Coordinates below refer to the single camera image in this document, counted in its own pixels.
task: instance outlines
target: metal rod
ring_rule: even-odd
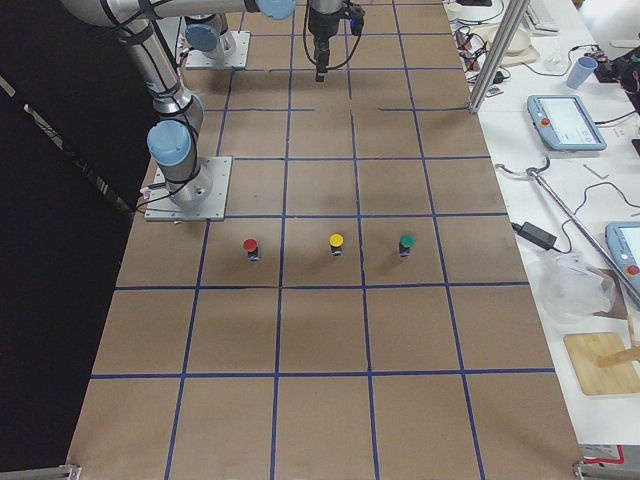
[[[598,243],[598,241],[589,233],[589,230],[584,226],[580,219],[571,211],[571,209],[562,201],[558,194],[551,188],[547,181],[540,175],[537,169],[529,169],[527,173],[532,176],[535,181],[540,185],[556,202],[556,204],[562,209],[562,211],[571,219],[573,224],[580,230],[580,233],[584,235],[587,241],[595,248],[602,256],[606,264],[613,270],[620,282],[627,288],[627,291],[636,305],[640,306],[640,292],[636,290],[631,281],[627,278],[622,269],[613,261],[609,256],[609,253]]]
[[[496,36],[491,43],[491,49],[487,54],[487,58],[482,65],[482,69],[476,78],[476,83],[471,91],[471,98],[469,99],[469,111],[471,113],[478,113],[480,105],[485,99],[487,90],[493,84],[493,79],[496,76],[498,68],[502,63],[504,54],[513,39],[513,36],[518,31],[520,22],[522,21],[522,15],[529,6],[529,0],[510,0],[507,6]]]

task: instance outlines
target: wooden block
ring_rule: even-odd
[[[617,333],[567,335],[564,344],[585,395],[640,393],[640,378],[631,362],[604,368],[598,366],[599,356],[625,350]]]

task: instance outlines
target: blue joint cap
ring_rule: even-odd
[[[204,23],[192,23],[184,31],[184,36],[189,44],[201,52],[215,50],[220,41],[220,34],[211,25]]]
[[[163,167],[182,163],[191,150],[191,135],[180,122],[165,120],[149,130],[147,146],[151,156]]]
[[[284,20],[293,15],[296,0],[257,0],[260,11],[274,20]]]

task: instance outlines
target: plastic bag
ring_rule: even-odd
[[[556,318],[611,310],[616,297],[615,282],[585,263],[580,253],[547,252],[541,261],[540,299]]]

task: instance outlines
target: mounting plate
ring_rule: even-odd
[[[231,36],[236,41],[236,50],[225,57],[224,64],[216,62],[198,50],[193,50],[189,52],[185,63],[187,70],[244,70],[247,66],[251,34],[245,31],[231,31]]]
[[[193,221],[206,220],[210,218],[214,221],[224,220],[225,209],[227,207],[227,194],[229,191],[229,180],[231,178],[231,157],[201,157],[202,167],[206,168],[213,178],[211,193],[201,203],[193,209],[183,209],[173,203],[170,198],[154,201],[146,207],[144,218],[153,221]],[[158,169],[154,178],[155,183],[164,183],[164,175]],[[152,190],[151,198],[164,197],[167,195],[166,188]]]

